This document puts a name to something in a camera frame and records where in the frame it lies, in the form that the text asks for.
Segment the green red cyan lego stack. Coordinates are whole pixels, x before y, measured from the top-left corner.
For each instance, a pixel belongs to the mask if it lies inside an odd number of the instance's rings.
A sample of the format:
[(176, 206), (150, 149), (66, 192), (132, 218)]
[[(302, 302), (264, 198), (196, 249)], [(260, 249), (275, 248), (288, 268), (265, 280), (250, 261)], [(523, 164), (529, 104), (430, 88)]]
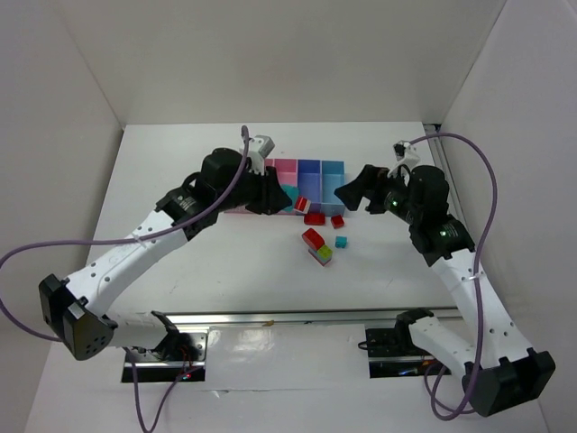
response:
[(287, 184), (283, 184), (281, 187), (290, 198), (290, 204), (283, 209), (283, 212), (300, 215), (310, 212), (312, 202), (300, 194), (298, 187)]

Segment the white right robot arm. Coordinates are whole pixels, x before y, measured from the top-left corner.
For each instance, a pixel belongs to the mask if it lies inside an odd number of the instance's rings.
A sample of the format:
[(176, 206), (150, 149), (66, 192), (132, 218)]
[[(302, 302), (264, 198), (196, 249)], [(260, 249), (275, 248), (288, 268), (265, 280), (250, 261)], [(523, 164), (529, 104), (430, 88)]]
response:
[(368, 213), (389, 212), (408, 224), (412, 245), (448, 289), (475, 342), (464, 341), (427, 309), (398, 315), (396, 328), (450, 370), (468, 405), (488, 417), (537, 399), (554, 373), (554, 359), (534, 349), (501, 303), (476, 260), (481, 246), (448, 211), (444, 173), (424, 165), (407, 176), (391, 176), (367, 164), (334, 193), (350, 211), (368, 199)]

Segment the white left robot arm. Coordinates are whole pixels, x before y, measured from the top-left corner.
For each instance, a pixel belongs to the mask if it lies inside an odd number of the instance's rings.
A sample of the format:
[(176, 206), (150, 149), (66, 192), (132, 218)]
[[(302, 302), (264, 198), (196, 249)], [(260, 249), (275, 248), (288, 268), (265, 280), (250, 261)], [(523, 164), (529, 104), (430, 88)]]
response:
[(219, 213), (244, 207), (274, 215), (288, 207), (291, 200), (277, 172), (265, 163), (271, 149), (264, 144), (246, 158), (227, 148), (212, 151), (200, 171), (161, 198), (122, 244), (64, 279), (51, 274), (41, 281), (44, 319), (76, 360), (86, 361), (108, 346), (166, 359), (191, 344), (159, 311), (113, 316), (109, 309), (155, 263), (214, 225)]

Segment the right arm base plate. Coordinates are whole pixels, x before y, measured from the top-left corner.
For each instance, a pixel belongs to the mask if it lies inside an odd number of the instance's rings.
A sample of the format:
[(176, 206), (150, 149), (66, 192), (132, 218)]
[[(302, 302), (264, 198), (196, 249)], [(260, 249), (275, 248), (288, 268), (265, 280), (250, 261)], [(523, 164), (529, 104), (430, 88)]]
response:
[(368, 357), (371, 379), (437, 375), (441, 364), (428, 352), (401, 342), (393, 327), (367, 328), (358, 348)]

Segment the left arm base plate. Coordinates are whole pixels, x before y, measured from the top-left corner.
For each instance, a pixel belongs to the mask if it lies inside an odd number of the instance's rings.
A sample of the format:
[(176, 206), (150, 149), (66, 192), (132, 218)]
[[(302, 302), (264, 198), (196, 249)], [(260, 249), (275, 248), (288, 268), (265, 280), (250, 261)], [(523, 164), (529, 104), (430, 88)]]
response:
[(138, 383), (203, 382), (206, 378), (207, 327), (184, 327), (176, 347), (166, 355), (158, 351), (131, 348), (124, 357), (121, 383), (133, 383), (133, 359)]

